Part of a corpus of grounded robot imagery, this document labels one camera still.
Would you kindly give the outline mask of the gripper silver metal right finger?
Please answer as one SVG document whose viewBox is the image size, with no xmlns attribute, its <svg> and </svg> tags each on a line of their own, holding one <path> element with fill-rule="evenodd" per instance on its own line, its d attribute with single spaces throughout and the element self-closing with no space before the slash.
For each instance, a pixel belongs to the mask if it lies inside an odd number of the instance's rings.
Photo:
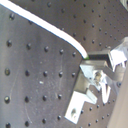
<svg viewBox="0 0 128 128">
<path fill-rule="evenodd" d="M 91 60 L 105 60 L 103 72 L 114 81 L 122 81 L 128 61 L 128 37 L 123 38 L 115 48 L 89 53 Z"/>
</svg>

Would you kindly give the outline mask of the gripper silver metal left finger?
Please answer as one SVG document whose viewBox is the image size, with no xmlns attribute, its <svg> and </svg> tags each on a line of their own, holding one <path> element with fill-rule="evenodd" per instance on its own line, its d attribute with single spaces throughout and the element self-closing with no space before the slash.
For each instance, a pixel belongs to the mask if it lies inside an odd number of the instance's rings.
<svg viewBox="0 0 128 128">
<path fill-rule="evenodd" d="M 102 102 L 107 103 L 111 87 L 107 85 L 105 79 L 106 66 L 94 64 L 81 64 L 73 93 L 67 107 L 65 118 L 74 124 L 78 123 L 83 105 L 85 102 L 96 104 L 97 96 L 89 89 L 94 86 L 102 94 Z"/>
</svg>

